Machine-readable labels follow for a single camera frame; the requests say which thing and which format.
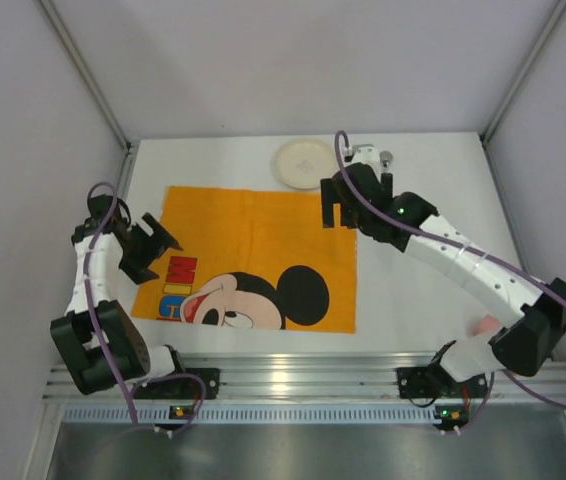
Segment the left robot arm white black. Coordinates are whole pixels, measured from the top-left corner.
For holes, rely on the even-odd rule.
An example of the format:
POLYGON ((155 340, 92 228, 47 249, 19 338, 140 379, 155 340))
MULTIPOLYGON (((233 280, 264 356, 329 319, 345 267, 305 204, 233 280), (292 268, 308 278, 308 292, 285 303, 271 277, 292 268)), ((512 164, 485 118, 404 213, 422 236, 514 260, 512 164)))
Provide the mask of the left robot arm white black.
POLYGON ((170 345, 150 348, 118 300, 119 275, 141 285, 158 278, 153 261, 178 241, 149 213, 145 231, 133 223, 127 204, 108 194, 87 200, 89 216, 71 242, 77 258, 72 297, 51 322, 51 338, 79 392, 90 395, 119 383, 181 373, 170 345))

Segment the pink plastic cup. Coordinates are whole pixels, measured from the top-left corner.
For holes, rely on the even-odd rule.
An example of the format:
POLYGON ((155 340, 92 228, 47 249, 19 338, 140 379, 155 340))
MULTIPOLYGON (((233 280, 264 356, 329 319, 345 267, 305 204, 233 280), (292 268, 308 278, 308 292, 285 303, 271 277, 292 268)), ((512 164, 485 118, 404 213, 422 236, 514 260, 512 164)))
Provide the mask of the pink plastic cup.
POLYGON ((486 315, 469 330, 469 336, 487 336, 491 338, 502 328, 503 324, 497 318, 492 315, 486 315))

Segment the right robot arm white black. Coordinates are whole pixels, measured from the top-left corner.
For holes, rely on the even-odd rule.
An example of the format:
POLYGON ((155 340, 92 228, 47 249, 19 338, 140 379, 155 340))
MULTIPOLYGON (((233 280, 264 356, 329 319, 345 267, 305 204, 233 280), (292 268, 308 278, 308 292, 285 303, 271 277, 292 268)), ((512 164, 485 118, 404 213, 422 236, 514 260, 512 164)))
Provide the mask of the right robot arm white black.
POLYGON ((446 395, 477 375, 507 370, 532 377, 566 333, 566 282, 534 286, 471 251, 473 244, 435 206, 413 192, 395 195, 393 177, 371 166, 348 165, 321 180, 322 221, 392 245, 457 284, 500 323, 445 344, 426 368, 435 391, 446 395))

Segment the cream round plate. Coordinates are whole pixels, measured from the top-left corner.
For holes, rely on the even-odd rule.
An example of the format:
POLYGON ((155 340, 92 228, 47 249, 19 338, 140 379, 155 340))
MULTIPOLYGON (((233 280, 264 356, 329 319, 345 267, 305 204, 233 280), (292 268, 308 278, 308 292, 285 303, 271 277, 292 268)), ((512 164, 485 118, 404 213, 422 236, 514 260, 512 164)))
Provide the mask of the cream round plate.
POLYGON ((274 154, 272 171, 277 180, 297 190, 314 190, 331 178, 338 165, 332 147, 322 140, 299 138, 286 142, 274 154))

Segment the spoon with green handle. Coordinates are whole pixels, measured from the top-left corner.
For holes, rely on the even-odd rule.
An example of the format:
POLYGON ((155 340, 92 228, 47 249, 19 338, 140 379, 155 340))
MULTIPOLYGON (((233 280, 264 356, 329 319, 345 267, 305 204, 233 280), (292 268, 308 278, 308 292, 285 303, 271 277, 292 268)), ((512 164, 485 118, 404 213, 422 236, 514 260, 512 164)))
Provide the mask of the spoon with green handle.
POLYGON ((393 155, 391 152, 384 150, 379 153, 379 162, 383 172, 387 172, 389 170, 392 161, 393 155))

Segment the orange Mickey Mouse placemat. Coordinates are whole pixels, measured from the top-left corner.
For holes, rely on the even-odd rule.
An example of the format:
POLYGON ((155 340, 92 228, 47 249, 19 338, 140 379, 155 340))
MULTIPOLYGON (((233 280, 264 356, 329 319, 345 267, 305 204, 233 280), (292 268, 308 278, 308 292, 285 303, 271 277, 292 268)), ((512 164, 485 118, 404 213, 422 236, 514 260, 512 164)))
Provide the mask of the orange Mickey Mouse placemat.
POLYGON ((323 226, 319 195, 172 186, 160 223, 180 247, 152 264, 133 316, 354 333, 356 234, 323 226))

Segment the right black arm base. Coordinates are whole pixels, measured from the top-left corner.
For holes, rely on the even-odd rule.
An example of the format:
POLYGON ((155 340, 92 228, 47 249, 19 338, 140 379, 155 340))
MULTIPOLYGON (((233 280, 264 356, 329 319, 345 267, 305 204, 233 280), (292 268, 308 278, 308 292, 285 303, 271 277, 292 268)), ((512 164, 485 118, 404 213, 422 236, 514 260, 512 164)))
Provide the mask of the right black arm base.
POLYGON ((396 377, 401 399, 426 406, 442 399, 483 398, 489 383, 484 374, 464 381, 454 380, 437 362, 427 366, 399 367, 396 377))

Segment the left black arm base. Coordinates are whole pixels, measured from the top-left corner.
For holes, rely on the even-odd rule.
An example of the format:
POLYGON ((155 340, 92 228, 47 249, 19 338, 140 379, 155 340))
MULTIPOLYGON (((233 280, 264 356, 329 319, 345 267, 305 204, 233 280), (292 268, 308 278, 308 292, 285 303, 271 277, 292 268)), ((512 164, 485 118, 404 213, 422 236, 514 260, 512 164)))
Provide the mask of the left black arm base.
POLYGON ((135 400, 213 400, 220 386, 220 369, 187 366, 169 345, 150 350, 151 369, 131 388, 135 400))

